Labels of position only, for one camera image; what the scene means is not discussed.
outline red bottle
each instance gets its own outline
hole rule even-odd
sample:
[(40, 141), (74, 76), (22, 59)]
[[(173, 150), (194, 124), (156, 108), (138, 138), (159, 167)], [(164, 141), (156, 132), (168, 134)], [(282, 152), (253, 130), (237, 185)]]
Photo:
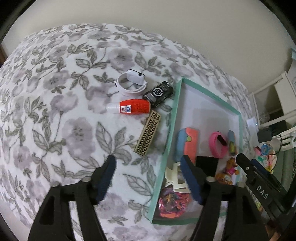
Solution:
[(150, 112), (150, 102), (143, 99), (130, 99), (119, 103), (109, 103), (106, 109), (110, 113), (138, 115)]

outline black cable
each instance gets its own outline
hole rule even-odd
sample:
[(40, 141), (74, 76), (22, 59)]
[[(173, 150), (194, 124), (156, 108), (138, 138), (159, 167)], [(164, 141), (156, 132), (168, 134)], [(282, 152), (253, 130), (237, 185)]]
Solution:
[(279, 146), (279, 150), (278, 150), (278, 152), (277, 153), (274, 153), (274, 154), (270, 154), (270, 155), (268, 155), (268, 156), (273, 156), (273, 155), (277, 155), (276, 156), (276, 163), (275, 163), (275, 165), (274, 165), (274, 167), (270, 170), (270, 173), (272, 172), (272, 170), (276, 167), (276, 164), (277, 164), (277, 162), (278, 162), (278, 157), (279, 157), (279, 152), (280, 152), (280, 150), (281, 150), (281, 148), (282, 148), (282, 145), (283, 145), (283, 139), (282, 139), (282, 137), (281, 137), (281, 134), (280, 133), (278, 133), (277, 134), (277, 136), (279, 136), (280, 138), (281, 138), (281, 144), (280, 144), (280, 146)]

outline white bottle cap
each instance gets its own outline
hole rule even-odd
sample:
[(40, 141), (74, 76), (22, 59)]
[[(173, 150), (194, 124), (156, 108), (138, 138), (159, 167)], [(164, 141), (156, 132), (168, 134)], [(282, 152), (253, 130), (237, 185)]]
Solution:
[(120, 113), (120, 104), (119, 103), (109, 103), (106, 106), (106, 110), (109, 113)]

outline circular logo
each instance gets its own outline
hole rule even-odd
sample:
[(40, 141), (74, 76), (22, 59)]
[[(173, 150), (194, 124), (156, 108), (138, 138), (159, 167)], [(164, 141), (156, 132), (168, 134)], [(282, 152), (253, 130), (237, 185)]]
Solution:
[(155, 96), (162, 96), (162, 94), (163, 94), (163, 90), (162, 90), (161, 88), (155, 88), (155, 89), (153, 90), (153, 94), (154, 94)]

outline floral fabric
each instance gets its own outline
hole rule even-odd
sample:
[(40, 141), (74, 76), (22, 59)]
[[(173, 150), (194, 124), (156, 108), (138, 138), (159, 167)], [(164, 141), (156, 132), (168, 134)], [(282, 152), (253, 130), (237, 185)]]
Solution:
[[(145, 74), (147, 89), (187, 77), (230, 103), (243, 116), (243, 152), (250, 155), (246, 88), (194, 49), (112, 24), (42, 30), (26, 37), (0, 69), (0, 193), (27, 227), (51, 182), (76, 183), (113, 154), (118, 165), (112, 186), (96, 207), (108, 240), (184, 241), (191, 235), (193, 224), (159, 226), (145, 218), (173, 97), (156, 109), (162, 119), (148, 155), (137, 155), (133, 149), (147, 115), (105, 110), (106, 104), (125, 99), (113, 81), (128, 69)], [(70, 206), (76, 238), (82, 240), (75, 205)]]

